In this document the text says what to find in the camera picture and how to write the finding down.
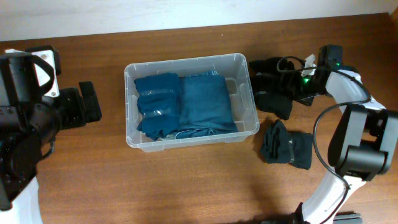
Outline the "blue garment with tape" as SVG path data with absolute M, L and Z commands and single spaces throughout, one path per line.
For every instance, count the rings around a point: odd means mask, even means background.
M 142 115 L 137 130 L 156 141 L 178 129 L 180 78 L 176 73 L 149 75 L 134 80 Z

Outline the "black garment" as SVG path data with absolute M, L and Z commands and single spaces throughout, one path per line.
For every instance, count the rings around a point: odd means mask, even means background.
M 288 84 L 290 74 L 277 71 L 277 63 L 281 59 L 282 57 L 272 57 L 249 62 L 249 68 L 256 73 L 250 77 L 250 81 L 257 108 L 288 120 L 293 103 L 284 85 Z
M 270 125 L 260 149 L 268 164 L 290 164 L 309 170 L 312 165 L 313 134 L 288 131 L 281 120 Z

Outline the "clear plastic storage container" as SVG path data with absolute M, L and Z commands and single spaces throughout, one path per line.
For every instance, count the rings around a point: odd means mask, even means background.
M 142 115 L 137 109 L 139 94 L 134 84 L 135 79 L 167 72 L 177 73 L 179 76 L 184 77 L 209 70 L 216 70 L 226 79 L 232 115 L 238 132 L 198 138 L 159 139 L 153 141 L 137 130 L 137 126 L 142 120 Z M 260 124 L 248 72 L 248 63 L 245 56 L 241 53 L 131 63 L 124 70 L 124 82 L 126 142 L 132 148 L 138 148 L 144 152 L 154 152 L 202 144 L 242 142 L 259 130 Z

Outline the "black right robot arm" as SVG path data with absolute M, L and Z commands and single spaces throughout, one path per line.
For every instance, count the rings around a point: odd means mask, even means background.
M 318 62 L 301 63 L 307 93 L 335 100 L 341 119 L 328 147 L 328 159 L 320 160 L 326 174 L 309 199 L 300 203 L 290 223 L 362 223 L 358 213 L 340 208 L 360 187 L 391 167 L 397 144 L 397 112 L 378 103 L 361 81 L 359 72 L 342 61 L 343 48 L 325 45 Z

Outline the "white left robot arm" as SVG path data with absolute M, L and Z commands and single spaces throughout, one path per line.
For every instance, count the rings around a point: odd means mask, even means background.
M 60 73 L 51 46 L 1 55 L 1 223 L 42 223 L 37 164 L 61 130 L 102 118 L 93 83 L 60 89 Z

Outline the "dark blue jeans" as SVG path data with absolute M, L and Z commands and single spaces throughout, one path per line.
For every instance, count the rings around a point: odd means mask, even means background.
M 238 132 L 225 77 L 216 70 L 180 79 L 180 124 L 172 136 L 196 138 Z

